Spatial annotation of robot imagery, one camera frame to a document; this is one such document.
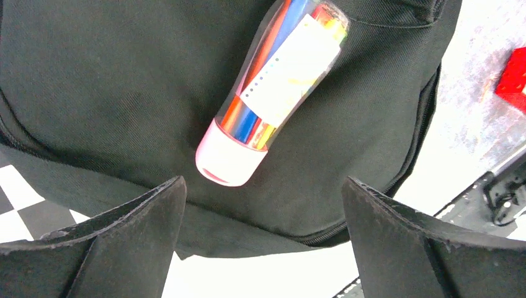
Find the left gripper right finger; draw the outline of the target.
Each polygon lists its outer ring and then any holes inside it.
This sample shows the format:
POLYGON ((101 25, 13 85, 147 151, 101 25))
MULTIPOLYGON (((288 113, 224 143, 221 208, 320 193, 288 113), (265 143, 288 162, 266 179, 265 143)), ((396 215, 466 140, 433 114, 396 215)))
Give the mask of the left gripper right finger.
POLYGON ((365 297, 525 296, 525 242, 446 223, 352 178, 342 200, 365 297))

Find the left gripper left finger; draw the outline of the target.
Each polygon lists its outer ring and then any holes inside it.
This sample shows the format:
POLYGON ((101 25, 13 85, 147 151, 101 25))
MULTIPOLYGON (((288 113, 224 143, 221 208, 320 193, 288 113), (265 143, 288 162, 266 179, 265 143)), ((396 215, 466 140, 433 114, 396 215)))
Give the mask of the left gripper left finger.
POLYGON ((2 297, 161 297, 184 213, 173 178, 39 240, 1 245, 2 297))

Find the black student backpack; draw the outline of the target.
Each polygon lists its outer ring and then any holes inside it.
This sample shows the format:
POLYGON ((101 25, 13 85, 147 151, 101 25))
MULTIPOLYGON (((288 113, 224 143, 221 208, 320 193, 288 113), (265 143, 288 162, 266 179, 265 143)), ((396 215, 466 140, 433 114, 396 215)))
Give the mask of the black student backpack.
POLYGON ((349 241, 348 176, 392 195, 434 113, 460 1, 337 1, 339 59, 252 178, 224 187, 194 155, 272 1, 4 1, 1 150, 44 198, 94 216, 175 176, 181 257, 349 241))

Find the pink capped marker tube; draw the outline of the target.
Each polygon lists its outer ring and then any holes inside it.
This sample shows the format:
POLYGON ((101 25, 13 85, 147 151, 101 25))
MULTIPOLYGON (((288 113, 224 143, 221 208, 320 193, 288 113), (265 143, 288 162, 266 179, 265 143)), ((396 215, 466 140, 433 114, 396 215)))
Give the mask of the pink capped marker tube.
POLYGON ((349 20, 331 1, 277 1, 195 154, 207 179, 245 184, 291 115, 341 53, 349 20))

